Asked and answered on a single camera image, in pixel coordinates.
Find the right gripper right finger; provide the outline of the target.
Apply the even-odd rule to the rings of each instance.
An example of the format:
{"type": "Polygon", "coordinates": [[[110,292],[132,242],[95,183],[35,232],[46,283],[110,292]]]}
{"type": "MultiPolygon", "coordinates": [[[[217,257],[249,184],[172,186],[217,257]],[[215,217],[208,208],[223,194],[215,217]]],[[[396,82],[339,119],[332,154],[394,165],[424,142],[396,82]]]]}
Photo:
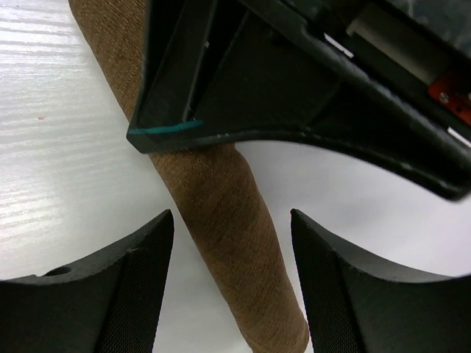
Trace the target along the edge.
{"type": "Polygon", "coordinates": [[[291,239],[315,352],[468,352],[470,277],[401,265],[299,210],[291,239]]]}

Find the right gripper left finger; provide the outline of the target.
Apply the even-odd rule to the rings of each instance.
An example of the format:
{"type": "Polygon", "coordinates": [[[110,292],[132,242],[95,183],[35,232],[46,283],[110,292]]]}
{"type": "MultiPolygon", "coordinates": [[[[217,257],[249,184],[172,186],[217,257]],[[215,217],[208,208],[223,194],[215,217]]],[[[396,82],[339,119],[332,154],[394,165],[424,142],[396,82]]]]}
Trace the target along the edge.
{"type": "Polygon", "coordinates": [[[1,351],[151,352],[173,239],[166,210],[43,276],[1,281],[1,351]]]}

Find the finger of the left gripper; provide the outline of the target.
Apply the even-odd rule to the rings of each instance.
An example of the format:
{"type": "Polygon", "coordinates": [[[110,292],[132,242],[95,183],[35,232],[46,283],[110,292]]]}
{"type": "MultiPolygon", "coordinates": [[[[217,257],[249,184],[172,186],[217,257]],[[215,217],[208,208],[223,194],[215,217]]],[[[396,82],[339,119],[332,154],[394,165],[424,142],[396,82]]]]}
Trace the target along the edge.
{"type": "Polygon", "coordinates": [[[470,194],[470,143],[399,145],[315,123],[327,88],[320,64],[248,1],[147,1],[141,89],[127,139],[144,154],[282,140],[356,157],[449,200],[470,194]]]}

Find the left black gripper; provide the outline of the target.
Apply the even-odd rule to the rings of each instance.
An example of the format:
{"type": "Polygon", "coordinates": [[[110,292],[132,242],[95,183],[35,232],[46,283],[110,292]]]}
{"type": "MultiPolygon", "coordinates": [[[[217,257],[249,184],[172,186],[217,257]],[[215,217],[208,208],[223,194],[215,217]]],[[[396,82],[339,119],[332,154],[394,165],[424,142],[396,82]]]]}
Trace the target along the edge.
{"type": "Polygon", "coordinates": [[[320,64],[327,88],[315,123],[382,141],[470,142],[468,1],[248,1],[320,64]]]}

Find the brown cloth napkin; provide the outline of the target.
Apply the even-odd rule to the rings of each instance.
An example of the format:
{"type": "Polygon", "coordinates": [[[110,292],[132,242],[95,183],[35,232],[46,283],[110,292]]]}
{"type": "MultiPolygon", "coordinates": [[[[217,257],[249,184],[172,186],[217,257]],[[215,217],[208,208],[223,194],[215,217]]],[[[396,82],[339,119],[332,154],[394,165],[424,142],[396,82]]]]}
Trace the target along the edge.
{"type": "MultiPolygon", "coordinates": [[[[70,8],[130,118],[141,80],[144,3],[71,1],[70,8]]],[[[305,351],[308,324],[246,159],[231,143],[150,158],[251,350],[305,351]]]]}

